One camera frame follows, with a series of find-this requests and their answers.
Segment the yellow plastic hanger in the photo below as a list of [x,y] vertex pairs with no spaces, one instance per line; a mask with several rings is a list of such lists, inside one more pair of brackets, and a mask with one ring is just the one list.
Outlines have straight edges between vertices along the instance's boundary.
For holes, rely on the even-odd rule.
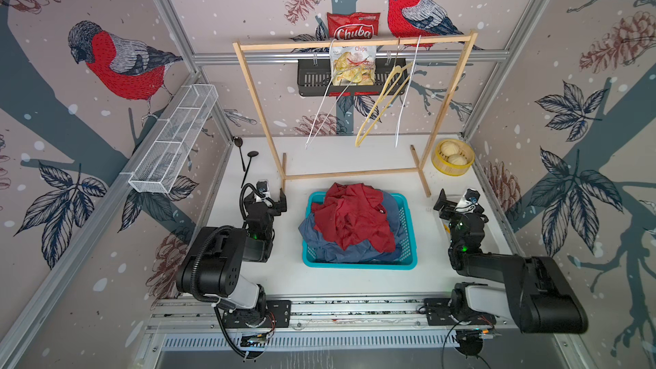
[[355,139],[356,147],[362,145],[370,132],[375,129],[379,121],[383,118],[384,113],[389,107],[396,101],[401,102],[410,70],[410,68],[407,68],[407,65],[408,63],[403,66],[396,64],[393,65],[391,72],[388,74],[387,79],[384,82],[382,91],[375,100],[373,106],[370,108],[365,121],[360,126]]

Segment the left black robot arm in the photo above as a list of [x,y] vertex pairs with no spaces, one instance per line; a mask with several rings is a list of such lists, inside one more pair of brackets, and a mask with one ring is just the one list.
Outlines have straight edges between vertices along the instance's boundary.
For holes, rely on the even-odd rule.
[[273,251],[274,219],[287,211],[283,191],[274,201],[263,182],[244,184],[238,203],[241,227],[203,227],[176,274],[180,293],[219,311],[225,328],[287,328],[289,301],[270,301],[262,285],[241,276],[244,262],[265,263]]

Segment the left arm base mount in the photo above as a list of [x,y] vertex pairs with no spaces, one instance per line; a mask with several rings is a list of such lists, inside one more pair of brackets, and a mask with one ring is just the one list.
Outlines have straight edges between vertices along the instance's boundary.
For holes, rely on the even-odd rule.
[[291,316],[290,300],[272,300],[255,309],[235,309],[221,317],[227,329],[278,329],[288,328]]

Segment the slate blue t-shirt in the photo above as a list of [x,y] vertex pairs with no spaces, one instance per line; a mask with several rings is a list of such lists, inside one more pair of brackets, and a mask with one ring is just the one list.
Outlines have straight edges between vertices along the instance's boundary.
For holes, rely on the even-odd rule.
[[401,244],[400,241],[405,236],[405,233],[401,230],[400,223],[400,213],[395,199],[391,194],[386,191],[382,191],[385,195],[383,205],[388,211],[388,222],[391,226],[392,232],[395,235],[396,239],[396,249],[391,253],[379,253],[377,252],[371,244],[364,242],[362,244],[357,244],[352,246],[349,249],[342,250],[338,247],[337,244],[332,244],[326,242],[319,232],[315,229],[314,217],[311,215],[311,205],[313,203],[322,203],[323,199],[320,201],[312,200],[309,203],[310,212],[306,218],[301,222],[298,227],[298,230],[301,234],[302,240],[307,243],[307,246],[315,250],[316,259],[321,262],[330,262],[330,263],[365,263],[370,261],[394,261],[401,254]]

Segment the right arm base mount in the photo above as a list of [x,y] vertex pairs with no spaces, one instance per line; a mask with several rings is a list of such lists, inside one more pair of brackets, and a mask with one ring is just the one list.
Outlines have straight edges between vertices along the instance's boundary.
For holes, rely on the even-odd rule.
[[426,317],[429,326],[452,326],[460,322],[464,326],[495,326],[496,317],[477,312],[456,312],[449,298],[425,298],[418,313]]

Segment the dark red t-shirt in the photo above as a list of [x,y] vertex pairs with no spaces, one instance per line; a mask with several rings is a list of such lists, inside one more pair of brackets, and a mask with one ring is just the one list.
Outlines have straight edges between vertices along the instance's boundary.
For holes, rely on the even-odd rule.
[[335,183],[322,203],[311,205],[315,229],[342,250],[368,242],[379,253],[391,253],[396,239],[384,198],[384,193],[372,186]]

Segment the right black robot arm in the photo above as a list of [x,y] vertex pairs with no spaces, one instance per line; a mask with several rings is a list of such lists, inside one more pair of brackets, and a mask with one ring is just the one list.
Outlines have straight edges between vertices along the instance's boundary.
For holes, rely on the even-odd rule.
[[522,333],[586,333],[589,319],[584,307],[552,258],[483,252],[489,218],[479,199],[473,189],[466,190],[459,202],[440,191],[433,207],[449,235],[454,271],[502,285],[459,283],[451,292],[452,316],[464,321],[482,314],[511,319]]

